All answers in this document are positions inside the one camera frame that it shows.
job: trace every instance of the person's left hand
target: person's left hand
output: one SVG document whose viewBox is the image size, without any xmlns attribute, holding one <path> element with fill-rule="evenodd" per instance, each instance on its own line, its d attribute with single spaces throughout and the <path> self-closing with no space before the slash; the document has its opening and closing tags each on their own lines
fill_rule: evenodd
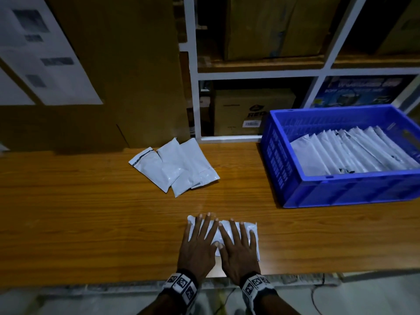
<svg viewBox="0 0 420 315">
<path fill-rule="evenodd" d="M 215 253 L 219 242 L 212 244 L 214 235 L 216 234 L 219 219 L 215 219 L 213 225 L 207 234 L 210 223 L 210 212 L 207 213 L 203 227 L 200 231 L 202 222 L 202 214 L 195 218 L 195 226 L 192 231 L 191 240 L 188 241 L 191 222 L 185 228 L 184 237 L 182 238 L 181 248 L 179 250 L 178 269 L 186 269 L 192 272 L 198 283 L 205 279 L 207 274 L 216 264 Z"/>
</svg>

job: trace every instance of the person's right hand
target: person's right hand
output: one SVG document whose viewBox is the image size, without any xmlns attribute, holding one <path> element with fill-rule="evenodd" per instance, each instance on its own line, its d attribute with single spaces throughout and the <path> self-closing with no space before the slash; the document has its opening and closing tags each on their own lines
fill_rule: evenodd
<svg viewBox="0 0 420 315">
<path fill-rule="evenodd" d="M 253 271 L 258 274 L 261 273 L 257 259 L 257 240 L 254 232 L 250 231 L 251 243 L 248 244 L 248 235 L 243 222 L 239 223 L 241 237 L 239 237 L 235 221 L 230 219 L 229 223 L 231 225 L 234 243 L 232 243 L 222 223 L 219 223 L 219 230 L 225 243 L 225 245 L 222 243 L 219 244 L 219 252 L 222 258 L 223 271 L 234 284 L 239 286 L 242 276 Z"/>
</svg>

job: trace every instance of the hand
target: hand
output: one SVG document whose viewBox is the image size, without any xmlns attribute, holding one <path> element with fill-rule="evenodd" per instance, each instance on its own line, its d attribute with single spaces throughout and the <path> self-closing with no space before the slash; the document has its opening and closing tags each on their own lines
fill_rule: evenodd
<svg viewBox="0 0 420 315">
<path fill-rule="evenodd" d="M 239 223 L 241 230 L 241 237 L 239 237 L 238 229 L 236 228 L 235 221 L 229 220 L 232 229 L 232 236 L 235 244 L 232 243 L 231 238 L 219 223 L 219 230 L 223 238 L 223 244 L 219 244 L 219 252 L 222 258 L 222 269 L 225 274 L 232 280 L 232 282 L 239 286 L 241 277 L 248 273 L 255 271 L 261 273 L 260 265 L 257 259 L 257 240 L 253 231 L 249 232 L 251 243 L 248 244 L 248 235 L 245 230 L 243 222 Z"/>
<path fill-rule="evenodd" d="M 191 222 L 188 221 L 184 237 L 182 238 L 178 258 L 178 269 L 183 268 L 192 272 L 199 284 L 201 284 L 216 264 L 215 253 L 217 246 L 219 245 L 219 242 L 217 241 L 212 244 L 219 219 L 214 220 L 213 226 L 206 238 L 205 236 L 210 223 L 210 212 L 207 213 L 203 227 L 200 231 L 201 221 L 202 214 L 195 218 L 195 226 L 190 241 L 188 241 L 188 237 L 191 229 Z"/>
</svg>

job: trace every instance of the wood grain tabletop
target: wood grain tabletop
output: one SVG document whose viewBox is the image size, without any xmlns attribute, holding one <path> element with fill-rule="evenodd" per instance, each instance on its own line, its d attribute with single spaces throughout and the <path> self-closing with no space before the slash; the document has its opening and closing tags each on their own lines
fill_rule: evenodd
<svg viewBox="0 0 420 315">
<path fill-rule="evenodd" d="M 0 158 L 0 286 L 166 279 L 188 215 L 257 222 L 263 274 L 420 268 L 420 201 L 283 209 L 258 145 L 201 145 L 217 183 L 175 198 L 140 149 Z M 224 276 L 220 263 L 211 276 Z"/>
</svg>

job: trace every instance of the white shelf frame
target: white shelf frame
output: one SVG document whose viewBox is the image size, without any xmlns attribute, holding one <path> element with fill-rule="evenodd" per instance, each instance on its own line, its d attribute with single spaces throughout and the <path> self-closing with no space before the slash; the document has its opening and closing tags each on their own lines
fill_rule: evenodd
<svg viewBox="0 0 420 315">
<path fill-rule="evenodd" d="M 309 70 L 275 70 L 275 71 L 254 71 L 254 72 L 227 72 L 227 73 L 198 73 L 197 67 L 197 42 L 196 42 L 196 12 L 194 0 L 184 0 L 185 23 L 187 43 L 181 43 L 179 50 L 188 52 L 189 71 L 191 77 L 192 105 L 194 110 L 195 137 L 200 144 L 221 143 L 221 142 L 259 142 L 260 135 L 243 136 L 201 136 L 200 119 L 200 90 L 199 81 L 204 80 L 224 80 L 224 79 L 269 79 L 286 77 L 313 77 L 312 84 L 303 100 L 301 108 L 309 108 L 315 99 L 323 81 L 327 76 L 348 76 L 348 75 L 418 75 L 420 67 L 407 68 L 339 68 L 333 69 L 332 65 L 337 58 L 341 47 L 344 44 L 354 22 L 356 21 L 360 10 L 366 0 L 351 0 L 350 4 L 338 26 L 336 33 L 331 41 L 325 55 L 325 64 L 320 69 Z M 405 95 L 409 95 L 415 90 L 416 79 L 407 87 Z"/>
</svg>

